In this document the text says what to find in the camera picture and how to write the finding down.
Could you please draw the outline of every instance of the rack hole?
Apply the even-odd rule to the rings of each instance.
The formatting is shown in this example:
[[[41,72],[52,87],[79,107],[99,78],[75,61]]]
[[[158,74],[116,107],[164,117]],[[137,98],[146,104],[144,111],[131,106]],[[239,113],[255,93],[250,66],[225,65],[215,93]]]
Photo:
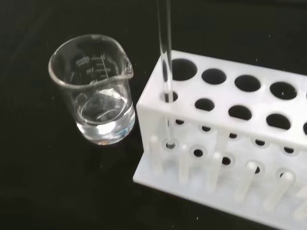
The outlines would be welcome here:
[[[223,157],[222,164],[223,165],[229,165],[231,163],[231,160],[229,157]]]
[[[179,120],[179,119],[176,119],[176,124],[177,124],[177,125],[183,125],[183,124],[184,124],[184,121]]]
[[[186,81],[193,78],[197,73],[196,65],[186,59],[175,59],[173,64],[173,80]]]
[[[291,127],[290,121],[284,115],[271,114],[267,117],[267,124],[275,128],[289,130]]]
[[[195,157],[201,157],[203,156],[203,152],[200,149],[194,150],[194,156]]]
[[[242,75],[236,78],[235,85],[240,90],[245,92],[254,92],[260,89],[261,84],[260,81],[250,75]]]
[[[257,169],[256,169],[256,171],[255,171],[255,174],[258,174],[258,173],[260,173],[260,168],[257,166]]]
[[[178,99],[178,94],[176,92],[173,92],[173,99],[174,99],[174,102]],[[164,93],[163,100],[168,103],[168,94],[167,93]]]
[[[271,93],[282,100],[294,99],[297,95],[296,89],[286,82],[276,82],[270,86]]]
[[[307,123],[303,125],[303,130],[304,130],[304,133],[307,135]]]
[[[174,144],[166,144],[166,147],[169,149],[169,150],[172,150],[172,149],[174,149],[175,147],[176,147],[176,144],[174,143]]]
[[[206,126],[201,127],[201,129],[205,132],[209,132],[211,130],[211,128],[206,127]]]
[[[284,147],[284,151],[285,151],[286,153],[288,153],[288,154],[294,153],[294,149],[288,148],[288,147]]]
[[[265,145],[265,142],[262,141],[262,140],[255,140],[255,143],[259,146],[264,146]]]
[[[229,134],[229,138],[231,138],[231,139],[236,139],[237,138],[237,134],[234,134],[234,133],[231,133],[231,134]]]
[[[248,121],[252,117],[251,111],[242,105],[232,106],[228,110],[228,113],[231,117],[239,118],[246,121]]]
[[[201,78],[208,84],[218,85],[226,81],[226,74],[219,69],[207,69],[202,73]]]
[[[202,98],[202,99],[197,100],[197,102],[195,102],[195,107],[197,109],[211,111],[212,109],[214,109],[215,106],[214,106],[213,101]]]

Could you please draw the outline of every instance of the black surface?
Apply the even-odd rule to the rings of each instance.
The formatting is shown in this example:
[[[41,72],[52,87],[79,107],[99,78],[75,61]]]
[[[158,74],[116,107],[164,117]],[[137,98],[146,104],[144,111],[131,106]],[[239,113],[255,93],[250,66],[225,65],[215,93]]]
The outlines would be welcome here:
[[[304,4],[174,0],[172,27],[173,49],[307,74]],[[154,0],[0,3],[1,228],[269,229],[133,183],[138,125],[114,146],[82,137],[47,62],[83,34],[121,43],[136,104],[159,57]]]

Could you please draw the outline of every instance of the test tube rack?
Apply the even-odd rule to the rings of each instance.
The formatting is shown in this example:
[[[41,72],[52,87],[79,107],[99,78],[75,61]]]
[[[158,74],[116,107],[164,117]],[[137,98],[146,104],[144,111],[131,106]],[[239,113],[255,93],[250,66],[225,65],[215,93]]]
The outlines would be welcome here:
[[[134,181],[282,230],[307,229],[307,77],[172,51],[137,104],[144,154]],[[165,117],[175,121],[166,147]]]

